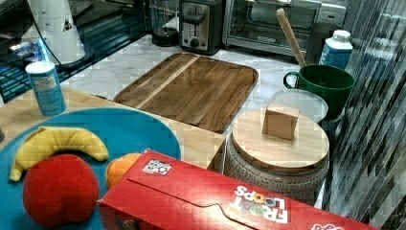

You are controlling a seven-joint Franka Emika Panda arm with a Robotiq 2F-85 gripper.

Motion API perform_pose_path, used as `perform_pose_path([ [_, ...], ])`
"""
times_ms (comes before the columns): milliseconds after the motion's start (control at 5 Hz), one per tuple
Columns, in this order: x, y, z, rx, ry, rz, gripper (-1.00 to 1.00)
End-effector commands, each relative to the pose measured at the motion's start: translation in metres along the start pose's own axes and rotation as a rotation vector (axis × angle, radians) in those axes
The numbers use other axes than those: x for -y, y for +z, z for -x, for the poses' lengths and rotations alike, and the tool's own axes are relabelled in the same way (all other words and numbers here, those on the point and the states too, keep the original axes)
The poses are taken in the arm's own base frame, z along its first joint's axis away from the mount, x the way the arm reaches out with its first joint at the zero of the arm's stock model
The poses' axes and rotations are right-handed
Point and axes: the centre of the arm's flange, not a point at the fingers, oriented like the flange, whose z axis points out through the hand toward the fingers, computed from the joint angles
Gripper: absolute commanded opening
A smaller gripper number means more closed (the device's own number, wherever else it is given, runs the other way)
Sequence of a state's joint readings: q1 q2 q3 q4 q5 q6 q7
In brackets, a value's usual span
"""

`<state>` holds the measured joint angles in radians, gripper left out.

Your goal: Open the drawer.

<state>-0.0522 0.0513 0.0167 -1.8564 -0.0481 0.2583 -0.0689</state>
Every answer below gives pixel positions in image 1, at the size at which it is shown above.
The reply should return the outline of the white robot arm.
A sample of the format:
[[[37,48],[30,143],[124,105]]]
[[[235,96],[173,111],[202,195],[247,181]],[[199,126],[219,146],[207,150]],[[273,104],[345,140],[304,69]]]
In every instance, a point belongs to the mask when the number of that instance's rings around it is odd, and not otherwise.
[[[84,58],[85,51],[74,25],[68,0],[27,0],[32,26],[21,39],[41,40],[48,59],[68,64]]]

